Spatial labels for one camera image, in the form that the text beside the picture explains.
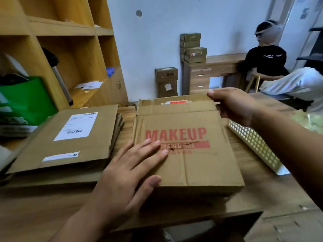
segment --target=table surface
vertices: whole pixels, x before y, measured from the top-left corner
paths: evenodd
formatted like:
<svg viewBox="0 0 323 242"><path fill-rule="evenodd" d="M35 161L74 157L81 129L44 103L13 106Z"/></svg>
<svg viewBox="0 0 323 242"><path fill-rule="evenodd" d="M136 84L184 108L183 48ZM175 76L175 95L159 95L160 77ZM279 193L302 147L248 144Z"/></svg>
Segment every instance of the table surface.
<svg viewBox="0 0 323 242"><path fill-rule="evenodd" d="M293 108L262 93L251 94L259 102L284 114ZM125 119L115 149L132 138L134 107L120 108ZM246 187L226 204L208 199L198 205L179 204L148 207L120 229L150 225L170 225L210 217L236 216L265 211L263 217L275 217L306 208L316 208L291 175L277 176L240 138L227 128L227 134L241 169ZM0 237L2 241L45 241L87 200L93 186L59 186L49 189L17 188L0 194Z"/></svg>
<svg viewBox="0 0 323 242"><path fill-rule="evenodd" d="M190 67L201 67L209 66L210 64L227 64L227 63L240 63L245 60L247 56L246 53L233 53L233 54L223 54L223 55L212 55L206 58L206 62L201 63L184 63L188 64Z"/></svg>

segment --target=barcode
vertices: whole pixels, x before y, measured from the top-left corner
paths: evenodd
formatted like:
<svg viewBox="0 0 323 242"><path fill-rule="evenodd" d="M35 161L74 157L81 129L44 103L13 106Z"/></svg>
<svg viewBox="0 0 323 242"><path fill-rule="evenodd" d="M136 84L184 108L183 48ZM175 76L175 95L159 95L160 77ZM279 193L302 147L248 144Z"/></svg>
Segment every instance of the barcode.
<svg viewBox="0 0 323 242"><path fill-rule="evenodd" d="M67 134L78 133L78 132L82 132L82 129L81 130L74 130L74 131L67 131Z"/></svg>

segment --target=green bag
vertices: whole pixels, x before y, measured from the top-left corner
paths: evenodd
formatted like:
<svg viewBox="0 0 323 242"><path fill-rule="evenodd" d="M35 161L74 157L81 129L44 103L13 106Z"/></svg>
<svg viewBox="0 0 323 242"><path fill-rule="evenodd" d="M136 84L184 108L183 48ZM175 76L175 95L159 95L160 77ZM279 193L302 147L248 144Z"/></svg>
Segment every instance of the green bag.
<svg viewBox="0 0 323 242"><path fill-rule="evenodd" d="M41 78L30 76L28 79L30 81L16 85L0 86L0 136L28 136L57 113Z"/></svg>

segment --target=person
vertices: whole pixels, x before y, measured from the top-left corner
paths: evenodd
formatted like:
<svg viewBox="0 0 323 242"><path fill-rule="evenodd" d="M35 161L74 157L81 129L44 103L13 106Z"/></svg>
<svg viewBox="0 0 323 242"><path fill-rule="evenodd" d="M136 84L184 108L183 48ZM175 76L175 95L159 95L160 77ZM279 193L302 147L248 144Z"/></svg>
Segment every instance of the person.
<svg viewBox="0 0 323 242"><path fill-rule="evenodd" d="M220 101L221 117L256 130L318 207L323 208L323 139L319 134L260 104L240 89L214 89L208 96ZM90 199L50 241L94 242L138 212L162 178L149 176L136 191L140 180L166 158L165 150L150 156L159 146L160 142L150 139L136 146L132 142L124 146L103 171Z"/></svg>
<svg viewBox="0 0 323 242"><path fill-rule="evenodd" d="M255 35L259 46L251 49L244 61L245 69L260 75L262 80L274 81L289 74L285 68L286 51L273 45L281 29L282 25L274 20L258 25Z"/></svg>

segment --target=stack of cardboard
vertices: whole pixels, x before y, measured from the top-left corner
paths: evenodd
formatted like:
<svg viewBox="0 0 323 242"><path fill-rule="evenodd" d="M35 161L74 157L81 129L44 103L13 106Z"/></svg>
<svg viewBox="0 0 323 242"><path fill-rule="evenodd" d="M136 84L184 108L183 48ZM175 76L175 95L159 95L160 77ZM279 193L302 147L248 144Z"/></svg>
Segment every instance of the stack of cardboard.
<svg viewBox="0 0 323 242"><path fill-rule="evenodd" d="M21 151L6 174L23 175L25 183L75 182L67 178L73 171L107 165L113 146L123 127L118 105L105 105L58 112Z"/></svg>
<svg viewBox="0 0 323 242"><path fill-rule="evenodd" d="M206 48L200 47L200 33L180 35L180 57L182 61L200 63L206 61Z"/></svg>
<svg viewBox="0 0 323 242"><path fill-rule="evenodd" d="M158 97L177 96L178 69L175 67L155 69Z"/></svg>
<svg viewBox="0 0 323 242"><path fill-rule="evenodd" d="M151 174L163 179L154 195L230 196L244 186L214 102L206 94L139 101L135 144L151 138L168 149Z"/></svg>

